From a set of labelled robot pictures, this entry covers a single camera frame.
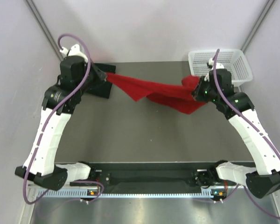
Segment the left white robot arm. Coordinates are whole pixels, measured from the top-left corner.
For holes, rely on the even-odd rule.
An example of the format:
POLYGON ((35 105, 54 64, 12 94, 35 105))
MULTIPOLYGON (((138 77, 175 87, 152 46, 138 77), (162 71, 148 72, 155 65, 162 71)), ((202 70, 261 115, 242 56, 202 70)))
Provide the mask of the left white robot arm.
POLYGON ((87 63, 80 56, 67 56, 60 62, 57 82, 44 93, 41 121, 32 150, 24 164, 16 167, 16 176, 50 190, 59 190, 78 180, 86 185, 96 181, 96 173, 88 163, 56 165, 55 156, 63 131, 82 96, 92 93, 106 98, 109 94, 100 88, 106 82, 107 72, 115 69, 112 65, 91 63, 86 73, 87 63))

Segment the aluminium frame post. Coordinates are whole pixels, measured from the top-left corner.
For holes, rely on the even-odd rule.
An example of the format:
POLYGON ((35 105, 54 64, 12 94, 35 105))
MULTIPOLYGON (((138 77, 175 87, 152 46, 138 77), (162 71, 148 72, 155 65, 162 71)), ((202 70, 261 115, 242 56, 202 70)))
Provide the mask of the aluminium frame post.
POLYGON ((271 9, 273 8, 274 4, 277 0, 266 0, 264 6, 262 7, 259 15, 256 17, 255 22, 253 23, 250 31, 248 32, 243 44, 241 45, 240 50, 245 54, 248 50, 251 42, 253 41, 254 37, 256 36, 259 28, 264 23, 264 20, 270 13, 271 9))
POLYGON ((35 4, 34 0, 24 0, 24 3, 28 7, 28 10, 31 12, 33 18, 35 19, 36 23, 38 24, 42 34, 44 35, 45 39, 47 40, 48 44, 50 45, 54 55, 58 59, 58 64, 63 60, 63 56, 59 51, 58 44, 56 39, 53 37, 51 31, 49 30, 43 16, 41 15, 37 5, 35 4))

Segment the white plastic basket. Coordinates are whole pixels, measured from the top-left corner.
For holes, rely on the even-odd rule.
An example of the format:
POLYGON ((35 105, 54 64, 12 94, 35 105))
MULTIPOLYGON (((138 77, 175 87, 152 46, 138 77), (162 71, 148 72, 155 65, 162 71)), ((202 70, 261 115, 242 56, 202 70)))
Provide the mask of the white plastic basket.
MULTIPOLYGON (((196 50, 188 53, 190 73, 193 76, 205 76, 209 71, 207 63, 215 56, 216 50, 196 50)), ((231 73, 232 84, 240 87, 253 80, 252 70, 244 55, 239 49, 221 49, 217 62, 222 64, 231 73)))

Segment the folded black t shirt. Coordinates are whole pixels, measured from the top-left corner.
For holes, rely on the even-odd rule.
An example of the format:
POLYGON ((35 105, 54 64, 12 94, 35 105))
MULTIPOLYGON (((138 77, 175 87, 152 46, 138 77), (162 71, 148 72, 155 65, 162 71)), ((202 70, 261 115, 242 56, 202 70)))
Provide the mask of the folded black t shirt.
MULTIPOLYGON (((113 73, 116 72, 116 66, 105 63, 94 63, 91 64, 91 74, 95 73, 95 70, 102 71, 104 73, 113 73)), ((109 99, 111 93, 112 83, 105 80, 100 80, 95 78, 94 82, 85 90, 85 93, 91 94, 97 97, 109 99)))

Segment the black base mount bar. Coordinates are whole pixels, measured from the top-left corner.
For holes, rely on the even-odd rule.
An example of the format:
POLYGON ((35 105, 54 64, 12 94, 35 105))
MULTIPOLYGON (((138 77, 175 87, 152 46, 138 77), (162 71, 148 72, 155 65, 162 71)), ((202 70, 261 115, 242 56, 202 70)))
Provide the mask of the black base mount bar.
POLYGON ((70 185, 87 186, 97 181, 106 193, 186 193, 230 185, 210 172, 212 166, 211 162, 92 163, 89 177, 70 185))

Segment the right aluminium frame post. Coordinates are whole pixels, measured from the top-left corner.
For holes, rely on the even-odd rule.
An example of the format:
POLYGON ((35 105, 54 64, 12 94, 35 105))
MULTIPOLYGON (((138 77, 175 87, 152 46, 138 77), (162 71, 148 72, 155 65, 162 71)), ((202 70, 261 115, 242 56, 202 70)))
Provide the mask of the right aluminium frame post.
POLYGON ((259 15, 256 17, 255 22, 253 23, 250 31, 248 32, 243 44, 241 45, 240 50, 245 54, 248 50, 251 42, 253 41, 254 37, 256 36, 259 28, 264 23, 264 20, 270 13, 271 9, 273 8, 274 4, 277 0, 266 0, 264 6, 262 7, 259 15))

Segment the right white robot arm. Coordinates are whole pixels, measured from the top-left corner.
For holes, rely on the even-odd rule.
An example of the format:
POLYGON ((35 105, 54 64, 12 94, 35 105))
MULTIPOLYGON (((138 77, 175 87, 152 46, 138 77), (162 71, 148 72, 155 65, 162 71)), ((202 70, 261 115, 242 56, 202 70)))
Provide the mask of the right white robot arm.
POLYGON ((221 160, 208 169, 209 181, 215 185, 224 180, 243 185, 256 198, 280 190, 280 154, 264 130, 247 94, 235 92, 231 73, 226 69, 209 71, 199 78, 192 92, 198 102, 212 102, 235 128, 253 158, 254 167, 221 160))

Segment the left aluminium frame post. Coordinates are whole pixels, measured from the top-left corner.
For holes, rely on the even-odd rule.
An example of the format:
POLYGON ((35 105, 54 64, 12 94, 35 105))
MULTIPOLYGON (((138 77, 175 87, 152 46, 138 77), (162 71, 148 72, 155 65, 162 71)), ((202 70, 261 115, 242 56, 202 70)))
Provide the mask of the left aluminium frame post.
POLYGON ((45 39, 47 40, 48 44, 50 45, 54 55, 58 59, 58 64, 63 60, 63 56, 59 51, 58 44, 56 39, 53 37, 51 31, 49 30, 43 16, 41 15, 37 5, 35 4, 34 0, 24 0, 24 3, 28 7, 28 10, 31 12, 33 18, 35 19, 36 23, 38 24, 42 34, 44 35, 45 39))

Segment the red t shirt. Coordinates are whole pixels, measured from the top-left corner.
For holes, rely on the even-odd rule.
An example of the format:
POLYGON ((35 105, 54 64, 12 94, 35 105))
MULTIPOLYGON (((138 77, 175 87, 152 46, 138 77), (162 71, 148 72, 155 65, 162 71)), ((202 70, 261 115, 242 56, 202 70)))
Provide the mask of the red t shirt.
POLYGON ((145 81, 110 72, 107 73, 106 80, 120 88, 136 102, 147 98, 185 114, 191 114, 206 104, 196 101, 192 96, 192 92, 199 83, 199 78, 192 75, 183 78, 180 85, 145 81))

